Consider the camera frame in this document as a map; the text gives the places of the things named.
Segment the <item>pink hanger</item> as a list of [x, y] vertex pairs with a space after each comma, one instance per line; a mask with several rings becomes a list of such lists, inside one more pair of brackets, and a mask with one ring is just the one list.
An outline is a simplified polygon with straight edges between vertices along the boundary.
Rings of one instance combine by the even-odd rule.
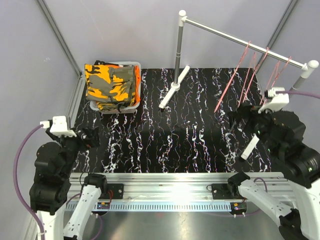
[[275, 85], [276, 81], [278, 80], [279, 76], [286, 69], [286, 67], [288, 66], [288, 64], [289, 64], [291, 59], [292, 59], [292, 57], [290, 56], [288, 58], [288, 60], [285, 62], [284, 66], [283, 66], [283, 68], [281, 70], [279, 70], [279, 67], [281, 65], [281, 61], [280, 60], [277, 61], [277, 63], [274, 66], [274, 69], [273, 69], [273, 71], [271, 73], [271, 76], [270, 76], [270, 78], [268, 80], [268, 83], [266, 85], [266, 88], [265, 88], [266, 90], [271, 89], [271, 88], [274, 87], [274, 85]]
[[249, 68], [242, 86], [241, 94], [240, 94], [240, 99], [238, 101], [238, 107], [245, 102], [248, 92], [250, 90], [253, 78], [260, 68], [260, 64], [257, 63], [257, 53], [255, 52], [250, 60]]
[[215, 109], [214, 109], [214, 113], [216, 113], [216, 112], [218, 111], [218, 109], [219, 109], [219, 107], [220, 107], [220, 105], [221, 105], [221, 103], [222, 103], [222, 101], [223, 101], [223, 98], [225, 97], [226, 93], [228, 92], [228, 89], [229, 89], [229, 87], [230, 87], [230, 85], [231, 85], [231, 83], [232, 83], [232, 81], [233, 81], [233, 79], [234, 79], [234, 77], [235, 77], [235, 75], [236, 75], [239, 67], [241, 66], [243, 60], [245, 59], [245, 57], [246, 57], [246, 55], [247, 55], [247, 53], [248, 53], [248, 49], [249, 49], [250, 43], [251, 43], [251, 41], [249, 41], [249, 42], [247, 43], [247, 45], [246, 45], [246, 47], [245, 47], [245, 49], [244, 49], [244, 51], [243, 51], [243, 54], [242, 54], [242, 56], [241, 56], [241, 58], [240, 58], [240, 60], [239, 60], [239, 62], [238, 62], [238, 65], [237, 65], [236, 68], [234, 69], [234, 72], [233, 72], [231, 78], [229, 79], [229, 81], [228, 81], [225, 89], [223, 90], [223, 92], [222, 92], [222, 94], [221, 94], [221, 96], [220, 96], [220, 98], [219, 98], [219, 100], [218, 100], [218, 102], [217, 102], [217, 105], [216, 105], [216, 107], [215, 107]]

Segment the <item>black white patterned trousers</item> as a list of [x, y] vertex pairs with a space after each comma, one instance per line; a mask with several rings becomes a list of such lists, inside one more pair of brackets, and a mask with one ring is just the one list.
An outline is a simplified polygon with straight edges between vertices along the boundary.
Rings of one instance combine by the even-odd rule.
[[107, 64], [106, 62], [101, 61], [101, 60], [96, 60], [96, 61], [94, 62], [94, 65], [106, 65], [106, 64]]

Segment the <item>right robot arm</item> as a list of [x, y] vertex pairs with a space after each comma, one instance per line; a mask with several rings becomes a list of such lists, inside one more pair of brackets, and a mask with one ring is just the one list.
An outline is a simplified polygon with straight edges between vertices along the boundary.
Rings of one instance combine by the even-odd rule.
[[306, 126], [292, 111], [264, 109], [241, 104], [228, 113], [233, 126], [246, 120], [245, 129], [254, 137], [240, 157], [244, 161], [253, 145], [262, 142], [272, 161], [272, 169], [287, 179], [296, 200], [290, 207], [264, 190], [245, 173], [228, 179], [227, 193], [253, 202], [277, 225], [285, 240], [318, 240], [320, 238], [320, 154], [303, 143]]

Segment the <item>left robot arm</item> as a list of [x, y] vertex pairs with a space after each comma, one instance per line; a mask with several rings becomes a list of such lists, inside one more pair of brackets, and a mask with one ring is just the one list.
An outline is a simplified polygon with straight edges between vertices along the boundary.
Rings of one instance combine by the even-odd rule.
[[43, 144], [36, 153], [35, 175], [30, 188], [30, 207], [39, 217], [39, 236], [45, 240], [81, 240], [85, 226], [98, 201], [107, 196], [107, 178], [90, 173], [80, 190], [80, 199], [67, 224], [64, 213], [67, 208], [70, 176], [79, 152], [100, 145], [99, 128], [83, 128], [71, 136], [56, 136], [45, 131], [52, 139]]

